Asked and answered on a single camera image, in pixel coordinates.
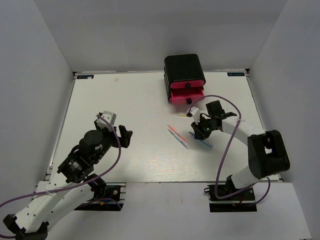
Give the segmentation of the light blue pen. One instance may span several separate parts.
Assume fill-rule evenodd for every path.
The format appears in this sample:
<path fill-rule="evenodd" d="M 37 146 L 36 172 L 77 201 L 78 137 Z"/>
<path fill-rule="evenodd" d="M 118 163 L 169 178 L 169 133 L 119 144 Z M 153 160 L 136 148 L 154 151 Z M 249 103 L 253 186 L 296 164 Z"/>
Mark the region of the light blue pen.
<path fill-rule="evenodd" d="M 193 138 L 195 141 L 197 141 L 198 143 L 203 144 L 204 146 L 206 146 L 206 147 L 209 148 L 209 149 L 212 149 L 212 148 L 213 148 L 213 146 L 212 146 L 211 144 L 205 142 L 204 140 L 202 140 L 202 139 L 196 139 L 194 133 L 192 133 L 192 132 L 190 132 L 190 131 L 189 131 L 188 133 L 189 133 L 189 134 L 192 136 L 192 138 Z"/>

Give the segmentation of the pink drawer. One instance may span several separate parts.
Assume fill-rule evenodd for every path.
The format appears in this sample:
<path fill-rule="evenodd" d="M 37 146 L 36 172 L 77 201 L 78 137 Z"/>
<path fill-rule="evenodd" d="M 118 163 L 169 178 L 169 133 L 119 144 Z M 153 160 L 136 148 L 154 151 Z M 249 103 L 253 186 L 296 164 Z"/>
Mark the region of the pink drawer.
<path fill-rule="evenodd" d="M 204 96 L 203 87 L 173 89 L 168 95 L 168 101 L 173 105 L 190 105 Z"/>
<path fill-rule="evenodd" d="M 174 81 L 169 85 L 173 89 L 190 89 L 202 87 L 206 82 L 204 80 L 186 80 L 186 81 Z"/>

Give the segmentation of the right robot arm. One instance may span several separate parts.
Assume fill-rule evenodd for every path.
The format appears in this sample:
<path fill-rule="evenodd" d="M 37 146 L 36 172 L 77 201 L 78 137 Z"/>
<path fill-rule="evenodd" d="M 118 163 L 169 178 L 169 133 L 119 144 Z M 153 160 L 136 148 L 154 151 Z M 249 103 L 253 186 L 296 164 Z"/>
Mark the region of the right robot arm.
<path fill-rule="evenodd" d="M 192 106 L 187 116 L 193 118 L 191 127 L 196 140 L 206 140 L 213 131 L 229 134 L 230 138 L 223 152 L 216 178 L 221 174 L 222 166 L 228 154 L 233 139 L 239 140 L 247 147 L 247 166 L 227 177 L 224 184 L 224 195 L 218 192 L 218 183 L 214 184 L 214 197 L 217 200 L 236 200 L 244 191 L 251 188 L 261 179 L 268 179 L 290 169 L 291 163 L 285 147 L 284 140 L 278 130 L 266 131 L 254 127 L 242 120 L 241 113 L 237 111 L 226 112 L 220 101 L 206 104 L 207 112 Z"/>

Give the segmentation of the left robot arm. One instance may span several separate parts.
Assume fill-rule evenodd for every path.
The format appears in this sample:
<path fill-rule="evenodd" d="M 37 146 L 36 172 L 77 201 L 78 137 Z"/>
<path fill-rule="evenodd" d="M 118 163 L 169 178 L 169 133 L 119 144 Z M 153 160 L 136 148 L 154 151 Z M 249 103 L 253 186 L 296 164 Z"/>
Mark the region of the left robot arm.
<path fill-rule="evenodd" d="M 94 166 L 111 148 L 128 148 L 133 131 L 110 124 L 102 116 L 94 122 L 66 159 L 53 171 L 45 191 L 33 193 L 24 209 L 8 214 L 3 223 L 15 240 L 44 240 L 55 225 L 89 200 L 102 200 L 106 183 Z"/>

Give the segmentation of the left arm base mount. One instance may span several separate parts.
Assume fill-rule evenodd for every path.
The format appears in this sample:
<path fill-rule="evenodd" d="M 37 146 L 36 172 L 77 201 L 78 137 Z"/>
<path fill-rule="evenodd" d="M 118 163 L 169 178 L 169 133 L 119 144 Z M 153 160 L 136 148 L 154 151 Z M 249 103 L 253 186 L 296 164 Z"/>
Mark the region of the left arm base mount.
<path fill-rule="evenodd" d="M 126 198 L 126 183 L 107 183 L 104 191 L 80 204 L 75 211 L 119 212 Z"/>

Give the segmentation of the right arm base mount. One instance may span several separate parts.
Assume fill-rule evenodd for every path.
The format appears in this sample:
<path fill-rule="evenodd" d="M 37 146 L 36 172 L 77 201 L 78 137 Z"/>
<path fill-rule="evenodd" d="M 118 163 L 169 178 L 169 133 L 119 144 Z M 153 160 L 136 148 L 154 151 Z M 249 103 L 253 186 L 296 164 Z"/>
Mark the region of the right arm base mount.
<path fill-rule="evenodd" d="M 204 188 L 203 192 L 208 195 L 209 210 L 211 213 L 249 213 L 257 212 L 256 196 L 253 188 L 249 188 L 237 195 L 218 199 L 214 193 L 215 185 L 211 184 Z"/>

